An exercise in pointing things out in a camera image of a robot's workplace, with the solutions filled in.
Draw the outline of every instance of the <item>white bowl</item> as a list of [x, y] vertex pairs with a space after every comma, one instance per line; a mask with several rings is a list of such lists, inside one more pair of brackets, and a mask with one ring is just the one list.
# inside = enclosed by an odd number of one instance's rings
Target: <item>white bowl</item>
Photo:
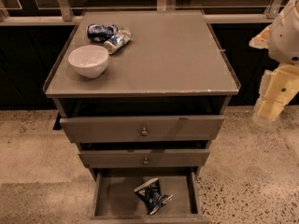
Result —
[[68, 56], [68, 61], [80, 75], [95, 78], [106, 69], [108, 51], [101, 46], [89, 45], [74, 49]]

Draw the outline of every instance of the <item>soda can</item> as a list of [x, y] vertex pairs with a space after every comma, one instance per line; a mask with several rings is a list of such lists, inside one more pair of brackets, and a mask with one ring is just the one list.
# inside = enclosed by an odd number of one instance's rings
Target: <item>soda can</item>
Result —
[[105, 42], [118, 32], [116, 25], [90, 24], [86, 28], [87, 37], [91, 41]]
[[109, 40], [104, 42], [104, 47], [108, 50], [109, 54], [114, 54], [117, 50], [122, 48], [125, 44], [131, 40], [131, 31], [129, 28], [121, 28], [115, 35]]

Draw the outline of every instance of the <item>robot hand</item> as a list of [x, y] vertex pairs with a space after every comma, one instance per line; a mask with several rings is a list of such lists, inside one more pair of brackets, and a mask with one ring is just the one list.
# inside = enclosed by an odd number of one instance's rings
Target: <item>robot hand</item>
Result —
[[254, 118], [274, 121], [299, 92], [299, 0], [290, 0], [273, 23], [251, 39], [249, 45], [268, 49], [270, 58], [280, 63], [265, 71]]

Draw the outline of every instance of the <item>speckled floor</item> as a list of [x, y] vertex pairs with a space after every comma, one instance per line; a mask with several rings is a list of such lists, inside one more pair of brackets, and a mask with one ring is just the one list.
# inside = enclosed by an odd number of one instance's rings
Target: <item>speckled floor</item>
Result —
[[[211, 223], [299, 223], [299, 107], [273, 124], [229, 106], [197, 182]], [[0, 111], [0, 223], [84, 223], [94, 182], [56, 111]]]

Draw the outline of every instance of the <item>closed drawer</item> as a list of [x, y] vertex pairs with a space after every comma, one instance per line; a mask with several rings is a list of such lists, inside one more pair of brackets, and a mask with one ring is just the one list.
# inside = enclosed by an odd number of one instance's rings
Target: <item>closed drawer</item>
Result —
[[[105, 175], [96, 179], [93, 210], [89, 224], [208, 224], [201, 212], [193, 171], [182, 173], [166, 171], [137, 175], [134, 170]], [[173, 195], [173, 200], [154, 215], [149, 215], [146, 205], [134, 194], [134, 189], [145, 181], [157, 177], [163, 195]]]
[[73, 143], [211, 140], [223, 116], [100, 117], [61, 119]]
[[208, 149], [155, 149], [82, 151], [79, 156], [89, 168], [201, 167]]

